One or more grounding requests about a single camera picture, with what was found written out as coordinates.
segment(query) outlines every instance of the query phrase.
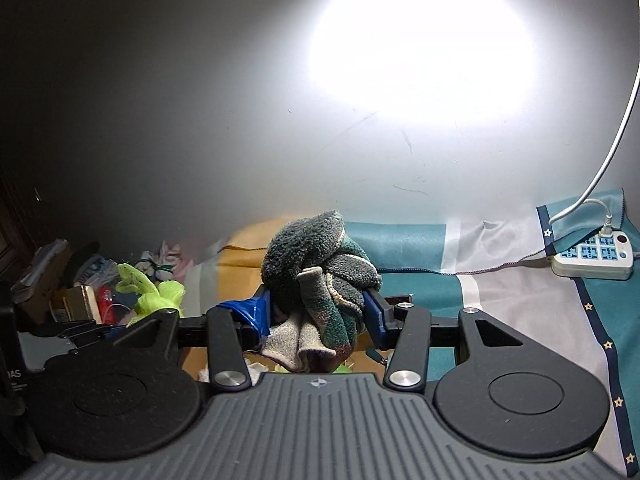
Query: teal fabric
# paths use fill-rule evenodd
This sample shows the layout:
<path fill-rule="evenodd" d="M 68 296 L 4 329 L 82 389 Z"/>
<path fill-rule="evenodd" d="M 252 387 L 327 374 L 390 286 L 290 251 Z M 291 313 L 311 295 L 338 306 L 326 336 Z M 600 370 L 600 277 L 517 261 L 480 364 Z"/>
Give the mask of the teal fabric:
<path fill-rule="evenodd" d="M 347 234 L 378 270 L 440 272 L 445 225 L 385 225 L 346 222 Z"/>
<path fill-rule="evenodd" d="M 364 258 L 365 260 L 368 260 L 367 253 L 364 250 L 362 250 L 362 248 L 348 236 L 345 236 L 342 239 L 342 243 L 340 244 L 340 250 L 347 254 L 355 254 L 356 256 L 359 256 L 361 258 Z"/>
<path fill-rule="evenodd" d="M 613 227 L 620 228 L 624 211 L 623 191 L 621 189 L 613 189 L 593 193 L 591 197 L 599 198 L 609 206 L 611 215 L 613 216 Z M 549 213 L 549 218 L 561 212 L 562 209 L 569 207 L 577 199 L 578 197 L 576 196 L 568 198 L 567 200 L 561 200 L 560 202 L 547 204 L 546 210 Z M 597 204 L 583 204 L 570 215 L 565 216 L 551 225 L 551 230 L 554 232 L 554 240 L 558 241 L 560 238 L 579 230 L 586 230 L 584 234 L 584 236 L 586 236 L 590 231 L 602 226 L 605 215 L 606 213 L 602 206 Z"/>
<path fill-rule="evenodd" d="M 556 240 L 554 242 L 554 249 L 556 253 L 561 253 L 562 251 L 573 247 L 575 244 L 580 243 L 585 238 L 588 238 L 589 235 L 599 230 L 600 227 L 597 229 L 578 229 L 577 231 L 573 231 L 572 233 L 562 237 L 560 240 Z"/>
<path fill-rule="evenodd" d="M 640 250 L 640 233 L 625 219 L 622 230 L 635 251 Z M 618 350 L 620 387 L 624 393 L 626 410 L 634 442 L 640 442 L 640 261 L 634 272 L 624 281 L 584 279 L 598 316 Z"/>
<path fill-rule="evenodd" d="M 383 296 L 413 294 L 414 304 L 427 307 L 433 316 L 457 317 L 462 308 L 462 289 L 455 276 L 430 272 L 383 274 L 381 293 Z M 427 380 L 438 380 L 455 365 L 453 348 L 431 348 Z"/>

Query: ribbed rubber surface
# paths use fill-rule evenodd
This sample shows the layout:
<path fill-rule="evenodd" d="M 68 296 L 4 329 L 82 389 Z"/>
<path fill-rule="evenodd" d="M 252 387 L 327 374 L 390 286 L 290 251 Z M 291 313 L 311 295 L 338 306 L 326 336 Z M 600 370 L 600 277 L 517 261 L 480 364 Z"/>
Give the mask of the ribbed rubber surface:
<path fill-rule="evenodd" d="M 385 390 L 370 374 L 319 377 L 266 374 L 255 388 L 216 397 L 196 426 L 162 451 L 113 463 L 76 462 L 51 455 L 22 478 L 586 480 L 620 477 L 591 453 L 551 463 L 517 463 L 485 456 L 441 428 L 422 397 Z"/>

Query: gray fleece cloth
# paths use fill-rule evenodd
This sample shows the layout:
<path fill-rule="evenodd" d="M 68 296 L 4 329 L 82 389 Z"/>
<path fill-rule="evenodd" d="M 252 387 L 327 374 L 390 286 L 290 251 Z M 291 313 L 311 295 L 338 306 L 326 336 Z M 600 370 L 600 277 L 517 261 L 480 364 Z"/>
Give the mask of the gray fleece cloth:
<path fill-rule="evenodd" d="M 351 355 L 364 329 L 362 290 L 382 282 L 336 210 L 285 225 L 267 248 L 262 281 L 288 316 L 262 354 L 292 372 L 331 372 Z"/>

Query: power strip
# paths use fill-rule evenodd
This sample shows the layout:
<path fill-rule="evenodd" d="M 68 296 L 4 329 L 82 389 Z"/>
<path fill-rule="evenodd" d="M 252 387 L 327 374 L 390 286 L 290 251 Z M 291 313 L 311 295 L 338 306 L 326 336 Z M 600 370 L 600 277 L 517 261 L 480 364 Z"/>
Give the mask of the power strip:
<path fill-rule="evenodd" d="M 631 242 L 622 231 L 613 231 L 611 238 L 593 235 L 551 257 L 553 272 L 569 278 L 626 280 L 633 268 Z"/>

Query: cardboard box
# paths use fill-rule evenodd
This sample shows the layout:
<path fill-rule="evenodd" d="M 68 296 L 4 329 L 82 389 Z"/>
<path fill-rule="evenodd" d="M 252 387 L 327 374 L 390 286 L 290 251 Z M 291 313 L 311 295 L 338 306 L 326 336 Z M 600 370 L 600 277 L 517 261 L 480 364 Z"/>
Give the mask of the cardboard box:
<path fill-rule="evenodd" d="M 67 245 L 53 257 L 38 283 L 34 284 L 33 295 L 17 305 L 33 322 L 41 324 L 48 320 L 49 301 L 60 286 L 60 278 L 70 258 L 71 249 Z"/>
<path fill-rule="evenodd" d="M 53 321 L 56 323 L 62 323 L 69 321 L 69 312 L 65 305 L 65 291 L 56 290 L 53 293 L 51 301 L 49 301 L 49 310 L 53 316 Z"/>
<path fill-rule="evenodd" d="M 94 290 L 89 285 L 68 288 L 64 291 L 62 301 L 71 321 L 95 319 L 96 323 L 102 322 Z"/>

